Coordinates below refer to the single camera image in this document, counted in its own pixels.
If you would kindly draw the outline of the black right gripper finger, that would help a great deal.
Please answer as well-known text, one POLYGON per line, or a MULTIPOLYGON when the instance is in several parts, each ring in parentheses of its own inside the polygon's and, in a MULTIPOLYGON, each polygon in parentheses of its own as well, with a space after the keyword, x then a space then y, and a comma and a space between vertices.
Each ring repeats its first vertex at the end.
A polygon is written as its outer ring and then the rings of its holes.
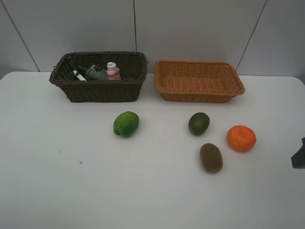
POLYGON ((291 157, 292 167, 295 169, 305 168, 305 138, 302 138, 302 143, 301 148, 291 157))

